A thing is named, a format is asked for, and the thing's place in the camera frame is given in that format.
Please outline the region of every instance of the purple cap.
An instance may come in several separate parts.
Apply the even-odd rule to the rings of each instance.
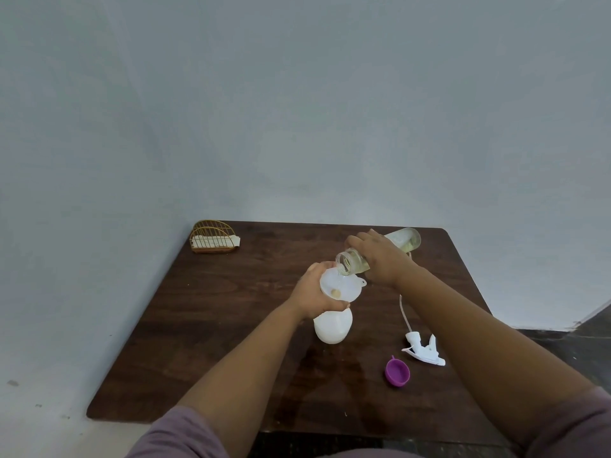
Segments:
[[[401,360],[397,360],[394,355],[392,355],[392,358],[386,363],[384,373],[388,382],[395,387],[401,387],[409,381],[408,365]]]

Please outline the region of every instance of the purple sleeve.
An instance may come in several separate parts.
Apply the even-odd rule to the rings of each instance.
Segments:
[[[126,458],[228,458],[228,455],[202,416],[188,407],[174,407],[153,423]]]
[[[526,441],[525,458],[611,456],[611,396],[601,387],[553,408]]]

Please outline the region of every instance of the wooden table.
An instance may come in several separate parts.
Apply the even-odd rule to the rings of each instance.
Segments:
[[[349,234],[370,228],[231,225],[241,237],[236,252],[194,254],[185,243],[89,405],[89,418],[149,423],[160,417],[286,300],[312,262],[333,260]],[[387,234],[400,226],[374,228]],[[414,260],[489,311],[447,233],[418,230],[422,245]],[[427,341],[430,331],[404,307],[412,328]],[[338,345],[322,343],[311,321],[298,328],[262,431],[506,444],[451,366],[432,366],[401,352],[407,329],[396,292],[365,286],[351,309],[354,323]],[[439,351],[443,356],[444,348]],[[384,378],[391,355],[411,370],[402,389]]]

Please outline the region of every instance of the hand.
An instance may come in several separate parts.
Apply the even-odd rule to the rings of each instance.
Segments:
[[[348,236],[346,246],[365,257],[370,268],[365,277],[376,284],[397,288],[400,277],[418,267],[410,256],[375,230]]]
[[[335,262],[313,263],[299,279],[286,303],[297,310],[299,318],[316,318],[329,310],[343,311],[348,302],[330,298],[320,290],[320,277],[326,270],[335,267]]]

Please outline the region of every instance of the glass bottle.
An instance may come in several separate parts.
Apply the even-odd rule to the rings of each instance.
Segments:
[[[413,228],[403,228],[385,235],[392,243],[403,252],[408,253],[420,246],[422,238],[420,233]],[[337,271],[340,275],[353,275],[366,272],[369,269],[367,260],[359,252],[350,248],[340,252],[336,257]]]

